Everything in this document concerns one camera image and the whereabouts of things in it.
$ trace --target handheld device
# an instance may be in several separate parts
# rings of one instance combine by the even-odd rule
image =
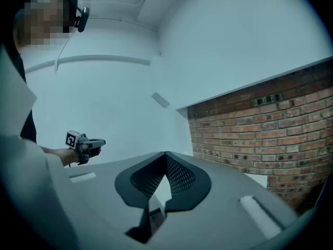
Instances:
[[[105,140],[102,139],[88,139],[85,133],[76,131],[68,131],[65,142],[69,148],[77,152],[79,156],[78,165],[86,164],[91,157],[98,156],[105,143]]]

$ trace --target perforated panel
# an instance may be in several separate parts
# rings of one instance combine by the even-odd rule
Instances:
[[[161,156],[154,162],[135,172],[131,176],[132,184],[148,198],[151,198],[165,175],[165,157]]]
[[[189,189],[196,180],[195,175],[169,156],[166,159],[166,177],[170,183],[171,195],[179,195]]]

